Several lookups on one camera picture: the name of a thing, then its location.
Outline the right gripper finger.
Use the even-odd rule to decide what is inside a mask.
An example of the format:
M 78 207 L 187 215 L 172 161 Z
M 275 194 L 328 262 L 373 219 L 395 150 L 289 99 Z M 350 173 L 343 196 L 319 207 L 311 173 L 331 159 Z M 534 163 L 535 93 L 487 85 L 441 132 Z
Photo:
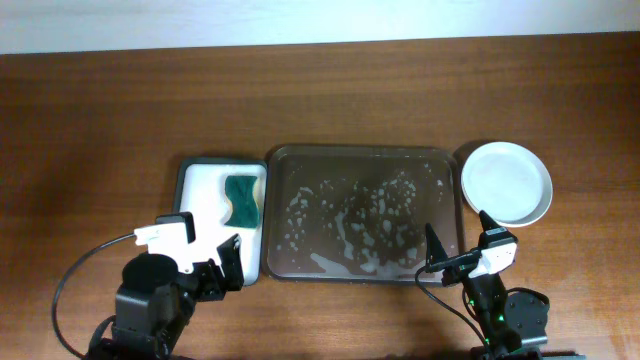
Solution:
M 479 212 L 479 219 L 483 229 L 484 235 L 494 235 L 502 233 L 505 228 L 500 226 L 486 211 L 481 210 Z
M 448 256 L 435 233 L 432 225 L 427 223 L 425 225 L 425 237 L 426 237 L 426 269 L 428 273 L 434 273 L 440 271 L 443 267 L 443 263 L 448 259 Z

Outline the pale green plate top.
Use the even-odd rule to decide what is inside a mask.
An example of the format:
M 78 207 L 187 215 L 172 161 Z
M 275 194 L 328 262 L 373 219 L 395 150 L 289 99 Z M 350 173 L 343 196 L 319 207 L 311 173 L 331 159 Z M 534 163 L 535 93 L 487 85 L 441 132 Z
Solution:
M 466 158 L 460 175 L 463 195 L 476 212 L 506 227 L 540 220 L 553 201 L 553 182 L 542 160 L 511 142 L 489 142 Z

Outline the green and yellow sponge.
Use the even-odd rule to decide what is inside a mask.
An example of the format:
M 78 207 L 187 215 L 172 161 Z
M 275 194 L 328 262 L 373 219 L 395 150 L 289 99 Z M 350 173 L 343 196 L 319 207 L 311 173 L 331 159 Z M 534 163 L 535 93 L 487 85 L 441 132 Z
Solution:
M 231 214 L 225 226 L 258 227 L 260 212 L 254 195 L 257 180 L 253 175 L 230 175 L 225 179 L 225 196 L 231 204 Z

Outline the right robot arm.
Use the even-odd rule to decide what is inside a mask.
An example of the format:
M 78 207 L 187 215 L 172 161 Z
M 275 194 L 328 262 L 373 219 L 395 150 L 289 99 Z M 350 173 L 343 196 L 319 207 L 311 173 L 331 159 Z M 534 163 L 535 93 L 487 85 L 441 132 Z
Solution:
M 500 273 L 515 263 L 518 239 L 488 213 L 479 213 L 483 232 L 478 245 L 450 257 L 431 225 L 425 227 L 426 265 L 417 270 L 439 273 L 445 287 L 460 284 L 466 314 L 453 309 L 424 285 L 419 288 L 437 304 L 462 319 L 482 345 L 472 350 L 475 359 L 542 359 L 549 298 L 532 289 L 508 289 Z

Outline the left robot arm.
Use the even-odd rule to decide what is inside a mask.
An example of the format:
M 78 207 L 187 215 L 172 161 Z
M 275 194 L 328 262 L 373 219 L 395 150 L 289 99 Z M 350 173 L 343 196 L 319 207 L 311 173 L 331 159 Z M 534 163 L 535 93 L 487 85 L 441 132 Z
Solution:
M 86 359 L 168 359 L 199 302 L 244 286 L 241 238 L 200 250 L 193 215 L 162 215 L 133 231 L 147 250 L 122 270 L 115 314 L 100 323 Z

